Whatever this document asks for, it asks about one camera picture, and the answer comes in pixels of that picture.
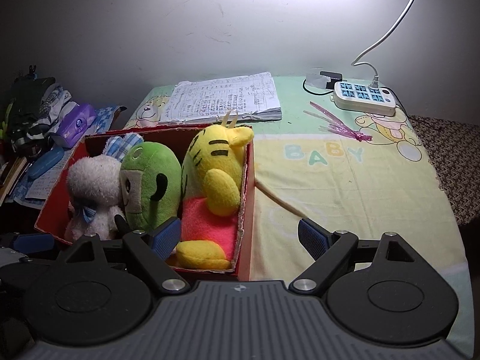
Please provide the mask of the green frog plush toy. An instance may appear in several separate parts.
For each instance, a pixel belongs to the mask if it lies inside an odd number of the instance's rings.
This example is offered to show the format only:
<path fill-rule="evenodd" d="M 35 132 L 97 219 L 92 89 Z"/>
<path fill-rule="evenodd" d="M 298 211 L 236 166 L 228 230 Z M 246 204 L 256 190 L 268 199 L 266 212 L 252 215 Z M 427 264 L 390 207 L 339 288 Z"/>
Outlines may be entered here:
<path fill-rule="evenodd" d="M 167 146 L 152 141 L 135 145 L 120 167 L 128 226 L 149 233 L 175 217 L 181 201 L 181 183 L 181 165 Z"/>

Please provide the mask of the white bunny plush toy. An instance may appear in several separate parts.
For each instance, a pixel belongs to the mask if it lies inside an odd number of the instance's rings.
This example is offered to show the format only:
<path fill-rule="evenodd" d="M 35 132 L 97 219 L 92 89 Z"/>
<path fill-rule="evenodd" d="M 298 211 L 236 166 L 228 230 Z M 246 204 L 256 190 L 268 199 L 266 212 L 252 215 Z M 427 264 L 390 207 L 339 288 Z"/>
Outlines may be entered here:
<path fill-rule="evenodd" d="M 70 166 L 67 189 L 72 218 L 65 239 L 74 242 L 82 236 L 97 235 L 110 240 L 117 230 L 115 217 L 124 217 L 120 209 L 122 192 L 120 168 L 126 154 L 143 142 L 137 133 L 110 137 L 103 152 L 84 157 Z"/>

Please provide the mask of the yellow tiger plush toy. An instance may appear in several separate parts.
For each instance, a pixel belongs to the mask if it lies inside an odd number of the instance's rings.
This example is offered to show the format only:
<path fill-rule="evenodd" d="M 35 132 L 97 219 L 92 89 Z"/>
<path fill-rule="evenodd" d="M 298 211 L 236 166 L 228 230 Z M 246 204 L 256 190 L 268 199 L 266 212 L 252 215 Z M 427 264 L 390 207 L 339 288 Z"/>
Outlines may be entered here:
<path fill-rule="evenodd" d="M 243 166 L 250 127 L 225 115 L 220 124 L 199 131 L 181 166 L 180 267 L 228 270 L 232 265 L 241 205 Z"/>

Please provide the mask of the baby print blanket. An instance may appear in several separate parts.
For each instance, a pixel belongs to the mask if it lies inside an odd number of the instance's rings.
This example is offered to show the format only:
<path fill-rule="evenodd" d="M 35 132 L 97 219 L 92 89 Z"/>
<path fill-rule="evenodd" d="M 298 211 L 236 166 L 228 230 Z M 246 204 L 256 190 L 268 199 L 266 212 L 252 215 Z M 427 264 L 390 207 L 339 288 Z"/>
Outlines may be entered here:
<path fill-rule="evenodd" d="M 399 233 L 456 291 L 460 312 L 448 336 L 473 354 L 473 294 L 454 213 L 429 155 L 405 112 L 376 116 L 337 108 L 329 95 L 307 94 L 298 77 L 274 77 L 282 118 L 240 121 L 253 127 L 255 209 L 251 281 L 290 282 L 312 259 L 297 225 L 306 215 L 330 231 L 362 239 Z M 157 127 L 175 86 L 153 88 L 128 127 Z M 373 140 L 320 131 L 326 122 L 303 113 L 315 102 Z"/>

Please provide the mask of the red cardboard box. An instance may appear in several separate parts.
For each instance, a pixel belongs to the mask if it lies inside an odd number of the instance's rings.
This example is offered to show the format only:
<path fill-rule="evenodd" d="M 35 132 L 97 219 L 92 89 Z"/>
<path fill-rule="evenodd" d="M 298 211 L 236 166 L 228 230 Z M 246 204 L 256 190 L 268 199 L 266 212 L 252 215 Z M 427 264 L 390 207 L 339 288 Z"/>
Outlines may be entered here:
<path fill-rule="evenodd" d="M 68 170 L 72 164 L 84 157 L 99 155 L 110 137 L 122 137 L 128 133 L 138 133 L 146 141 L 155 141 L 168 146 L 178 159 L 182 159 L 188 145 L 204 124 L 193 125 L 160 125 L 157 127 L 130 128 L 109 131 L 107 133 L 91 135 L 78 141 L 72 152 L 66 156 L 66 163 L 55 180 L 49 195 L 37 217 L 34 228 L 41 233 L 49 233 L 57 242 L 70 245 L 64 234 L 71 212 L 68 208 L 70 197 L 66 185 Z M 247 281 L 250 276 L 251 240 L 253 228 L 253 213 L 255 202 L 255 170 L 253 144 L 249 143 L 244 158 L 244 169 L 241 182 L 241 205 L 237 214 L 236 244 L 233 260 L 229 270 L 190 270 L 184 269 L 176 263 L 174 257 L 167 262 L 188 281 Z"/>

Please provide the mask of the written paper sheet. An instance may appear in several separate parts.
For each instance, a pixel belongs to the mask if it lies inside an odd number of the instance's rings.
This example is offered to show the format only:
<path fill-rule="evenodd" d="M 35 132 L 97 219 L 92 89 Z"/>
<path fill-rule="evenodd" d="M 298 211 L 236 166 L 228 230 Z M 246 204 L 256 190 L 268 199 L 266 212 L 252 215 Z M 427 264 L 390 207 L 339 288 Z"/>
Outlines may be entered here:
<path fill-rule="evenodd" d="M 67 163 L 71 150 L 64 152 L 64 157 L 55 164 L 49 171 L 38 177 L 32 182 L 32 185 L 28 189 L 25 198 L 34 200 L 46 200 L 50 194 L 50 191 L 55 186 L 58 178 L 60 177 L 65 164 Z"/>

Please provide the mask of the blue glasses case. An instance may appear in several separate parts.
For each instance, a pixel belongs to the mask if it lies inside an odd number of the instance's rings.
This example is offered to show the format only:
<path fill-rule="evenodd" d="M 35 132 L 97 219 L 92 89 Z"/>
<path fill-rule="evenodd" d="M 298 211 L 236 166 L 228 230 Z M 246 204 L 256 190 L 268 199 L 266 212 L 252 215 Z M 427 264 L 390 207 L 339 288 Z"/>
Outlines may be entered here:
<path fill-rule="evenodd" d="M 64 148 L 54 145 L 52 149 L 38 158 L 28 170 L 28 179 L 35 180 L 48 172 L 64 157 Z"/>

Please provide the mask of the blue checkered cloth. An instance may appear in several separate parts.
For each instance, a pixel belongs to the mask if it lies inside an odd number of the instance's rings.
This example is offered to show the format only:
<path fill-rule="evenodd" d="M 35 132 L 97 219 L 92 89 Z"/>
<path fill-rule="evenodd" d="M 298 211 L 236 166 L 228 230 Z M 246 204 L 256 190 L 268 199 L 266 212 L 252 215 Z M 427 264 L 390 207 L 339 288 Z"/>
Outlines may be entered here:
<path fill-rule="evenodd" d="M 103 108 L 96 109 L 97 119 L 95 120 L 92 127 L 90 127 L 87 131 L 89 134 L 98 134 L 98 133 L 105 133 L 109 130 L 112 125 L 115 113 L 120 109 L 120 106 L 107 106 Z M 26 199 L 25 195 L 29 190 L 30 186 L 32 185 L 33 180 L 28 179 L 28 174 L 25 174 L 20 179 L 19 183 L 14 188 L 14 191 L 10 194 L 9 201 L 10 202 L 23 202 L 26 201 L 30 205 L 39 206 L 40 202 L 44 200 L 34 200 L 34 199 Z"/>

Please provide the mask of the white power strip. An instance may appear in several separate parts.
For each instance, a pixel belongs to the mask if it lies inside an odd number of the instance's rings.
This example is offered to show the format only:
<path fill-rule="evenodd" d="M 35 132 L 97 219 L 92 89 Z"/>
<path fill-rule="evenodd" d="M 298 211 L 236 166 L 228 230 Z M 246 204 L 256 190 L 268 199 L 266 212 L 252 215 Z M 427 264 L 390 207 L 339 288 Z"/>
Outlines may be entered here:
<path fill-rule="evenodd" d="M 396 100 L 390 89 L 371 87 L 364 80 L 335 82 L 332 92 L 332 101 L 338 108 L 380 116 L 394 116 Z"/>

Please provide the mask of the brown patterned cloth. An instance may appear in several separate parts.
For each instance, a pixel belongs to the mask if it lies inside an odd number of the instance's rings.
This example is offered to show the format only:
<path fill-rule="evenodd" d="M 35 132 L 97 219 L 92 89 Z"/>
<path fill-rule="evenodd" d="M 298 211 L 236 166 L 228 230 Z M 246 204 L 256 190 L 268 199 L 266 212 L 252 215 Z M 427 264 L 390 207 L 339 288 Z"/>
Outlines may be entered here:
<path fill-rule="evenodd" d="M 411 115 L 460 226 L 479 219 L 479 126 Z"/>

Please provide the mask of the handwritten paper notebook stack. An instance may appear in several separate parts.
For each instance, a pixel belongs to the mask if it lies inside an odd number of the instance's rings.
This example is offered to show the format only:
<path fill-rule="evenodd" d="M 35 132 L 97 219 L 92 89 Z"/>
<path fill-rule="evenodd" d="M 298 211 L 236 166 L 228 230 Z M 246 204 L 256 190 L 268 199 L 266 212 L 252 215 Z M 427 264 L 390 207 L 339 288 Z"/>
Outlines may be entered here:
<path fill-rule="evenodd" d="M 272 75 L 262 72 L 177 84 L 160 116 L 162 123 L 217 123 L 224 116 L 238 121 L 277 121 L 281 104 Z"/>

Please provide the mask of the black charger adapter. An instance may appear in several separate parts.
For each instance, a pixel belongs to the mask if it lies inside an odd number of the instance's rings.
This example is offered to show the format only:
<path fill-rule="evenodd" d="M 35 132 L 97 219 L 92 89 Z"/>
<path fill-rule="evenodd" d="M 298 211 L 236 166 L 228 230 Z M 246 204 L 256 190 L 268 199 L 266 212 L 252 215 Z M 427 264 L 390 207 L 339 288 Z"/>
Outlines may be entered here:
<path fill-rule="evenodd" d="M 320 71 L 320 81 L 325 89 L 334 89 L 335 84 L 343 80 L 343 75 L 337 72 Z"/>

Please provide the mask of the striped clothes pile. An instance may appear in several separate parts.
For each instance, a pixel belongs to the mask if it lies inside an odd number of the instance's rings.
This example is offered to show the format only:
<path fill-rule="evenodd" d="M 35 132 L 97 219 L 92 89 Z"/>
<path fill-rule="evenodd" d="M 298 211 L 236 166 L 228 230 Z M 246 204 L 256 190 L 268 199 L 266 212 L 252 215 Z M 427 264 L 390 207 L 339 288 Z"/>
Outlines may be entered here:
<path fill-rule="evenodd" d="M 16 153 L 56 133 L 77 103 L 54 77 L 22 80 L 5 93 L 6 139 Z"/>

